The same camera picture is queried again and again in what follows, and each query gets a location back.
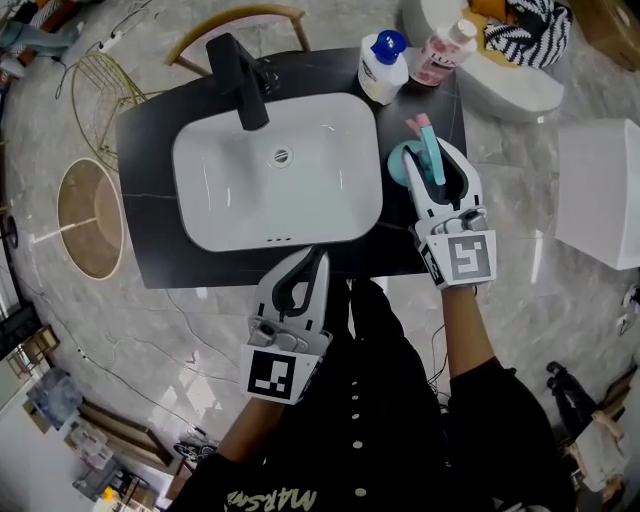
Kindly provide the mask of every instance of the drain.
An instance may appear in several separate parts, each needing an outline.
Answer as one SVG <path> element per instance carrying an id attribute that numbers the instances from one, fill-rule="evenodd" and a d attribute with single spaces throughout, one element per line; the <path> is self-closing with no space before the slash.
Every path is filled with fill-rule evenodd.
<path id="1" fill-rule="evenodd" d="M 269 164 L 278 169 L 284 169 L 293 162 L 293 151 L 287 146 L 276 148 L 271 154 Z"/>

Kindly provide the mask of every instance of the white bottle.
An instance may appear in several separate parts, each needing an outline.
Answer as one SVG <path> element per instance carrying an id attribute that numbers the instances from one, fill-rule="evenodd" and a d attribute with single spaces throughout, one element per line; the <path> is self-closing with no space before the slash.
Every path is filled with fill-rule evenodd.
<path id="1" fill-rule="evenodd" d="M 362 39 L 358 80 L 372 100 L 388 105 L 409 81 L 409 68 L 402 55 L 406 48 L 406 39 L 395 30 Z"/>
<path id="2" fill-rule="evenodd" d="M 477 35 L 476 26 L 469 20 L 460 20 L 449 29 L 437 29 L 411 64 L 411 78 L 424 85 L 440 85 L 478 49 Z"/>

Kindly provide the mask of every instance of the white sink basin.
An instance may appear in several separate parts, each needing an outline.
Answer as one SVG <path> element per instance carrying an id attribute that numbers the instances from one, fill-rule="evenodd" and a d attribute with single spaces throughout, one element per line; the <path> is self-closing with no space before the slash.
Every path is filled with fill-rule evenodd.
<path id="1" fill-rule="evenodd" d="M 375 119 L 356 96 L 267 104 L 246 132 L 234 110 L 185 126 L 173 146 L 182 222 L 209 251 L 339 242 L 377 222 L 382 184 Z"/>

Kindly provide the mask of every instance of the gray tile floor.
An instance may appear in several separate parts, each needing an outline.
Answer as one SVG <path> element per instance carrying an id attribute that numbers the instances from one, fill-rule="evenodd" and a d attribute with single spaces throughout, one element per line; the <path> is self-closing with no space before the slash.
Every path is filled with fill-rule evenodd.
<path id="1" fill-rule="evenodd" d="M 197 22 L 243 0 L 154 0 L 142 21 L 110 52 L 142 90 L 171 88 L 194 76 L 162 61 Z M 290 0 L 304 8 L 314 49 L 358 46 L 369 33 L 392 27 L 397 0 Z M 129 0 L 89 7 L 87 26 L 65 60 L 73 63 L 104 39 L 125 15 Z M 295 49 L 288 23 L 239 28 L 254 55 Z M 204 45 L 189 56 L 206 66 Z M 498 233 L 498 279 L 479 292 L 495 350 L 505 365 L 558 419 L 545 388 L 544 365 L 558 359 L 600 398 L 630 364 L 638 329 L 615 333 L 619 302 L 636 277 L 615 272 L 556 241 L 557 126 L 601 117 L 640 123 L 640 77 L 620 70 L 590 48 L 579 29 L 554 70 L 567 86 L 560 109 L 543 124 L 505 126 L 464 107 L 468 154 L 481 174 L 490 220 Z M 220 438 L 245 399 L 238 378 L 238 347 L 247 339 L 252 288 L 146 290 L 130 242 L 120 270 L 106 282 L 84 278 L 68 260 L 55 231 L 56 196 L 65 169 L 91 152 L 73 118 L 69 82 L 54 92 L 61 67 L 37 59 L 8 95 L 4 116 L 6 184 L 22 243 L 15 261 L 25 292 L 62 345 L 56 354 L 86 396 L 149 424 L 167 442 L 191 421 Z M 444 358 L 438 293 L 426 275 L 391 278 L 388 295 L 427 374 Z M 447 373 L 440 387 L 448 388 Z"/>

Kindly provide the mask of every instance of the chair backrest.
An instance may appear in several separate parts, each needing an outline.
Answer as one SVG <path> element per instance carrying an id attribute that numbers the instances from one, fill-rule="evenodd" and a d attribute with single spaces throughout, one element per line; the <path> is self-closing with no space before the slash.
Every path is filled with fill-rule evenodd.
<path id="1" fill-rule="evenodd" d="M 276 4 L 247 5 L 244 7 L 238 7 L 236 9 L 229 9 L 228 11 L 223 11 L 191 29 L 180 40 L 180 42 L 178 42 L 178 44 L 173 47 L 164 62 L 168 66 L 177 64 L 178 66 L 182 66 L 183 68 L 193 71 L 200 76 L 210 75 L 210 71 L 204 69 L 202 66 L 199 66 L 195 62 L 182 57 L 182 52 L 184 52 L 189 46 L 191 46 L 202 36 L 218 27 L 242 18 L 265 15 L 276 15 L 289 18 L 291 24 L 293 25 L 293 30 L 298 37 L 298 41 L 300 41 L 300 46 L 305 52 L 311 51 L 311 48 L 309 47 L 309 40 L 307 39 L 307 35 L 304 33 L 304 29 L 302 28 L 302 23 L 300 21 L 301 18 L 305 15 L 305 12 L 302 9 Z"/>

